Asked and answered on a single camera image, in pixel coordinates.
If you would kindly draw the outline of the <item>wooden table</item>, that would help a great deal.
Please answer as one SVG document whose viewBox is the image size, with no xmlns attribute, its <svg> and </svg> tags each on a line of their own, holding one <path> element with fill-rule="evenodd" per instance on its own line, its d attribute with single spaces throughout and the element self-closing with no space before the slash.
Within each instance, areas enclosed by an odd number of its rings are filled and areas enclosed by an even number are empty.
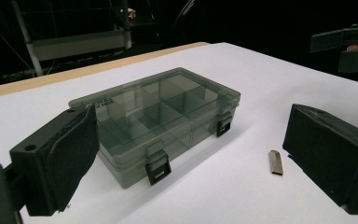
<svg viewBox="0 0 358 224">
<path fill-rule="evenodd" d="M 63 82 L 66 80 L 84 77 L 92 75 L 95 73 L 100 73 L 103 71 L 119 68 L 122 66 L 140 63 L 143 61 L 151 60 L 157 57 L 165 56 L 171 53 L 175 53 L 181 50 L 193 49 L 196 47 L 202 47 L 208 45 L 208 42 L 196 42 L 191 44 L 186 44 L 179 47 L 173 47 L 168 49 L 161 49 L 157 51 L 147 52 L 140 55 L 130 56 L 128 58 L 114 60 L 106 63 L 98 63 L 85 67 L 80 67 L 76 69 L 71 69 L 64 72 L 59 72 L 52 75 L 45 75 L 42 77 L 34 77 L 30 79 L 24 79 L 21 81 L 16 81 L 12 83 L 7 83 L 0 85 L 0 96 L 11 94 L 14 92 L 27 91 L 34 88 L 40 88 L 50 84 L 55 84 Z"/>
</svg>

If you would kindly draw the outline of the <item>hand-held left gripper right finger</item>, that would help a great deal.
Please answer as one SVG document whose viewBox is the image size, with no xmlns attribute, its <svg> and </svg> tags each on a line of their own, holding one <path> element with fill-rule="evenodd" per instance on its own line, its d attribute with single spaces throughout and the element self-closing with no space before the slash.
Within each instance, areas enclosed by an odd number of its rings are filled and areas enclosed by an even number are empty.
<svg viewBox="0 0 358 224">
<path fill-rule="evenodd" d="M 358 215 L 358 128 L 321 109 L 294 104 L 284 150 L 338 206 Z"/>
</svg>

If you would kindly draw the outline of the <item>small metal strip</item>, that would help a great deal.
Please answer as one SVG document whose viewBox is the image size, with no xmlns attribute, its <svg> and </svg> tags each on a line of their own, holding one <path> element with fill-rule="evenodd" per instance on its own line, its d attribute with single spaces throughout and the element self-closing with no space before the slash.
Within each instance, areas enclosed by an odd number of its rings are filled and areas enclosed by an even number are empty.
<svg viewBox="0 0 358 224">
<path fill-rule="evenodd" d="M 274 175 L 283 175 L 282 158 L 277 150 L 271 150 L 268 153 L 270 171 Z"/>
</svg>

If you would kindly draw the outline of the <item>grey transparent compartment box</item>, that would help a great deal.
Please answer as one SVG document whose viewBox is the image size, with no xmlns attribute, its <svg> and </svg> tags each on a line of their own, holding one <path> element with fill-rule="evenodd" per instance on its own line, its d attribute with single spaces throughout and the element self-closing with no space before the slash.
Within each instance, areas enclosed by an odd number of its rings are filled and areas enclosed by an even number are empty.
<svg viewBox="0 0 358 224">
<path fill-rule="evenodd" d="M 171 172 L 170 161 L 230 129 L 241 94 L 178 67 L 69 102 L 94 105 L 99 157 L 127 189 Z"/>
</svg>

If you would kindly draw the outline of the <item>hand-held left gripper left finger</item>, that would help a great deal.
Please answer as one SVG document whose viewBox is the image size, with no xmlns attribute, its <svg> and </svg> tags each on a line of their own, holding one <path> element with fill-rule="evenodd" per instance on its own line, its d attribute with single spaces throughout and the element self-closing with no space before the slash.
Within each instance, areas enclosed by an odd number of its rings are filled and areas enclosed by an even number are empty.
<svg viewBox="0 0 358 224">
<path fill-rule="evenodd" d="M 51 216 L 65 209 L 94 163 L 100 142 L 94 105 L 69 108 L 10 150 L 25 178 L 28 214 Z"/>
</svg>

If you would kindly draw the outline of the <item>white board sheet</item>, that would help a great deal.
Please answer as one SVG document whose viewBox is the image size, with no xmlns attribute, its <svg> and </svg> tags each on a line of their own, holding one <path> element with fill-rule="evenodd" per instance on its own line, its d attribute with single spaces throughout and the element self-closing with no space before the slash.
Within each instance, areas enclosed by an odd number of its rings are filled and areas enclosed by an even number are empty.
<svg viewBox="0 0 358 224">
<path fill-rule="evenodd" d="M 142 180 L 123 189 L 96 161 L 63 212 L 25 216 L 25 224 L 358 224 L 291 159 L 283 159 L 283 175 L 269 169 L 269 152 L 281 148 L 293 104 L 358 127 L 358 82 L 228 43 L 0 96 L 0 163 L 8 164 L 9 150 L 71 100 L 175 67 L 241 94 L 230 130 L 174 160 L 156 185 Z"/>
</svg>

